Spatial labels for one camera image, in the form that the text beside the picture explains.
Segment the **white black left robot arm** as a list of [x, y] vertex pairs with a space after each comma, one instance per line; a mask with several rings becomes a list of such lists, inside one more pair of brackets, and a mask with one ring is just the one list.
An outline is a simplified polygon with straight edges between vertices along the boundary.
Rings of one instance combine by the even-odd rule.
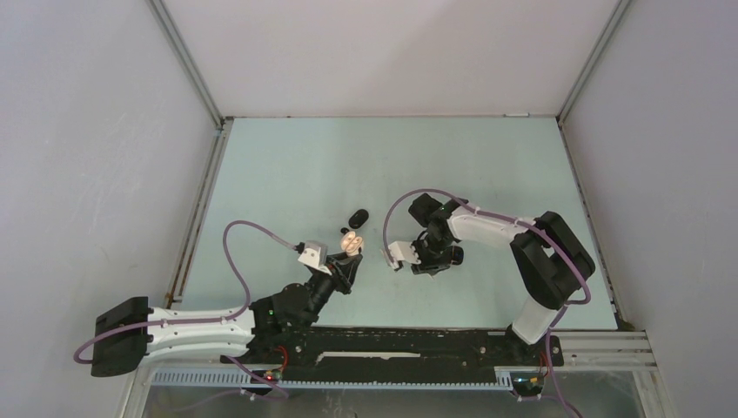
[[309, 270], [306, 283], [292, 283], [248, 307], [175, 311], [132, 297], [97, 317], [91, 376], [119, 376], [170, 359], [246, 355], [268, 361], [283, 339], [318, 321], [334, 293], [352, 291], [362, 259], [361, 253], [332, 254], [322, 268]]

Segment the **black charging case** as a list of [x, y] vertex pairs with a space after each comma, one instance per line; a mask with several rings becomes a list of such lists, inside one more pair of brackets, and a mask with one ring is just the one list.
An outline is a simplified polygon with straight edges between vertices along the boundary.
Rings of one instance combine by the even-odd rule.
[[452, 266], [460, 266], [464, 261], [464, 249], [460, 246], [451, 247], [450, 264]]

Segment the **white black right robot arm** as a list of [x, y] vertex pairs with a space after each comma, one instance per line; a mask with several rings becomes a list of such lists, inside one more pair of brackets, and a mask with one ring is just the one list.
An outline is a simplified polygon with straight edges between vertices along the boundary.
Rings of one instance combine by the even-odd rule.
[[434, 276], [464, 260], [462, 241], [511, 250], [528, 297], [508, 328], [509, 358], [527, 364], [541, 351], [544, 337], [573, 293], [581, 290], [596, 265], [567, 222], [556, 212], [537, 218], [504, 219], [472, 208], [464, 199], [442, 203], [427, 193], [408, 208], [421, 226], [411, 241], [389, 245], [394, 268], [410, 264], [413, 273]]

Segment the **beige earbud charging case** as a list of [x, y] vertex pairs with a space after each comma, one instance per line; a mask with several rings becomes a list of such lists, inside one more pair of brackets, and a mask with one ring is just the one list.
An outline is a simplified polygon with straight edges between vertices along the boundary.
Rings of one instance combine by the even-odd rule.
[[354, 231], [345, 233], [340, 241], [341, 250], [348, 256], [359, 255], [364, 247], [364, 239]]

